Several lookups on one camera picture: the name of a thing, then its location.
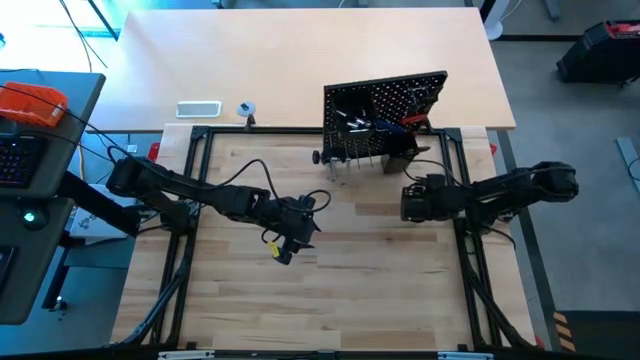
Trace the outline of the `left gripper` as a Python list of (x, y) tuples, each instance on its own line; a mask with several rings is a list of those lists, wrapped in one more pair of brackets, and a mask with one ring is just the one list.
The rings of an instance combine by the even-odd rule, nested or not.
[(314, 232), (319, 231), (313, 219), (313, 211), (300, 212), (293, 207), (298, 198), (280, 198), (268, 215), (269, 229), (284, 238), (274, 257), (282, 265), (291, 263), (295, 255), (291, 250), (312, 248), (311, 237)]

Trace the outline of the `blue T-handle hex key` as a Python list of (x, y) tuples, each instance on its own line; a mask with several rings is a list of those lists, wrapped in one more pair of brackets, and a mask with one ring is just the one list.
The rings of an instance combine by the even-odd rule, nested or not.
[(375, 122), (375, 127), (377, 132), (385, 132), (392, 135), (406, 135), (409, 133), (403, 126), (382, 119), (378, 119)]

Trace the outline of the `black wire stripper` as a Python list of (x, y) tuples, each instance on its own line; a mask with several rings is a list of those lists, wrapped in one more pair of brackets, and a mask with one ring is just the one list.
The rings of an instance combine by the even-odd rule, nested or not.
[(408, 93), (411, 98), (410, 115), (427, 115), (438, 101), (438, 93), (430, 85), (409, 87)]

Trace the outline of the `black pegboard stand box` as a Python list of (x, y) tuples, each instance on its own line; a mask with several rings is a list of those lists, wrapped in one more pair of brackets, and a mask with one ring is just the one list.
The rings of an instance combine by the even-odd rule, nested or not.
[(381, 157), (382, 170), (385, 175), (403, 172), (417, 156), (416, 153), (386, 154)]

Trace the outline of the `long double-prong metal hook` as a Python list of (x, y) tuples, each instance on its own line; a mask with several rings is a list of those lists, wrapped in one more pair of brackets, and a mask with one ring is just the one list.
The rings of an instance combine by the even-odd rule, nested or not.
[(336, 159), (336, 172), (339, 165), (342, 165), (344, 167), (343, 161), (345, 157), (348, 156), (350, 158), (345, 142), (343, 142), (341, 145), (330, 145), (326, 151), (330, 152), (332, 154), (332, 158)]
[(362, 161), (364, 161), (370, 167), (373, 167), (373, 157), (369, 139), (356, 140), (354, 142), (354, 153), (358, 168), (361, 168)]

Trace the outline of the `black pegboard shelf bin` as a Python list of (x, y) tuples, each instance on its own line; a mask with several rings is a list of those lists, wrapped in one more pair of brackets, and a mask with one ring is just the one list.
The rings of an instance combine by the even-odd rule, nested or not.
[[(342, 140), (360, 140), (369, 139), (375, 132), (376, 110), (374, 108), (371, 94), (368, 90), (356, 89), (356, 90), (344, 90), (333, 93), (330, 97), (330, 112), (331, 120), (335, 125), (335, 130), (338, 136)], [(353, 116), (352, 122), (356, 122), (356, 119), (365, 121), (371, 121), (372, 128), (359, 126), (357, 128), (351, 128), (347, 125), (347, 122), (341, 121), (335, 114), (334, 110), (339, 109)]]

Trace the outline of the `black perforated pegboard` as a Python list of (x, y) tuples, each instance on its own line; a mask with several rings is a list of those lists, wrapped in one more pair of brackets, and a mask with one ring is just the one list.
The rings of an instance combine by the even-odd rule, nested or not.
[[(345, 142), (351, 160), (356, 160), (354, 153), (354, 142), (356, 140), (342, 140), (338, 136), (335, 130), (335, 125), (329, 115), (329, 102), (333, 93), (344, 90), (368, 90), (371, 94), (374, 108), (376, 110), (376, 121), (378, 119), (382, 119), (399, 124), (398, 121), (400, 119), (412, 116), (409, 114), (409, 107), (411, 106), (411, 98), (408, 93), (409, 87), (430, 85), (432, 88), (436, 89), (439, 99), (440, 92), (444, 88), (447, 78), (448, 73), (444, 70), (440, 70), (421, 74), (326, 85), (324, 87), (323, 100), (323, 147), (319, 151), (326, 151), (330, 145), (341, 145)], [(415, 136), (420, 128), (426, 127), (427, 125), (428, 121), (423, 124), (403, 126), (409, 131), (406, 135), (392, 135), (385, 132), (377, 132), (375, 129), (375, 132), (369, 138), (372, 157), (402, 153), (413, 148), (415, 146), (415, 142), (413, 140), (409, 141), (407, 144), (404, 144), (403, 141), (408, 137)]]

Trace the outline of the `white rectangular tray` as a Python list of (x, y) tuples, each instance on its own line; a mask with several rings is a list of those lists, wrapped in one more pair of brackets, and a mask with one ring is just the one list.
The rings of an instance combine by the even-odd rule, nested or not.
[(177, 118), (216, 118), (222, 112), (221, 101), (180, 101), (176, 106)]

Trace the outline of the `light wood side table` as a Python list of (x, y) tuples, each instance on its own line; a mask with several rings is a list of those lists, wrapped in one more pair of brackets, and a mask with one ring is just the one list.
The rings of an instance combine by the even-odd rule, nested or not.
[(318, 126), (327, 85), (444, 70), (430, 120), (513, 129), (515, 120), (477, 10), (347, 8), (130, 13), (91, 115), (101, 131), (160, 131), (182, 101), (222, 104), (238, 121)]

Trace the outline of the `white stand base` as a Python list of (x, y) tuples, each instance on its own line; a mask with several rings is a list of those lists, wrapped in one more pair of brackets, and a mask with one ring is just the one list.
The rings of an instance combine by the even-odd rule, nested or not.
[(484, 0), (480, 8), (484, 29), (490, 41), (496, 40), (502, 35), (503, 25), (501, 20), (509, 2), (510, 0)]

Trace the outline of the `black equipment case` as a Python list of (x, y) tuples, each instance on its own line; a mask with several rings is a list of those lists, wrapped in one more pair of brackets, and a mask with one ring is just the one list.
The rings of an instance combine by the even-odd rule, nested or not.
[(640, 20), (608, 20), (590, 27), (556, 65), (567, 83), (640, 79)]

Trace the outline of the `round black lit device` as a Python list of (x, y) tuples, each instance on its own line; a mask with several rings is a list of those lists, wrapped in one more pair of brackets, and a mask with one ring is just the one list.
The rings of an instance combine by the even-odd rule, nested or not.
[(25, 206), (20, 208), (23, 226), (30, 231), (41, 230), (49, 222), (49, 214), (45, 207)]

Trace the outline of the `black keyboard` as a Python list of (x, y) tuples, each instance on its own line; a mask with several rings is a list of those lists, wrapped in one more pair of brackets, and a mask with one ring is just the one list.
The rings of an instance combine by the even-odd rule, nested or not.
[(0, 188), (28, 188), (47, 145), (41, 137), (0, 134)]

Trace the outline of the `orange plastic case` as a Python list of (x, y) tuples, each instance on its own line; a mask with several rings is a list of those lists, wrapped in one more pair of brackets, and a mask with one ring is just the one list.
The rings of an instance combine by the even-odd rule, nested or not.
[(47, 86), (6, 82), (0, 85), (0, 117), (54, 128), (68, 109), (68, 97)]

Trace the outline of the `black aluminium table frame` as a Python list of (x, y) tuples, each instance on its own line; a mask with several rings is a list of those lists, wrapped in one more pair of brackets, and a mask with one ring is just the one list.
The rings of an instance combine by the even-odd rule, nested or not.
[(193, 140), (192, 127), (164, 129), (158, 161), (212, 183), (274, 186), (312, 194), (319, 227), (312, 248), (276, 262), (259, 227), (201, 211), (182, 320), (162, 322), (180, 344), (216, 350), (424, 351), (472, 341), (461, 251), (451, 222), (404, 222), (409, 175), (378, 162), (342, 168), (330, 182), (311, 156), (317, 130), (217, 129)]

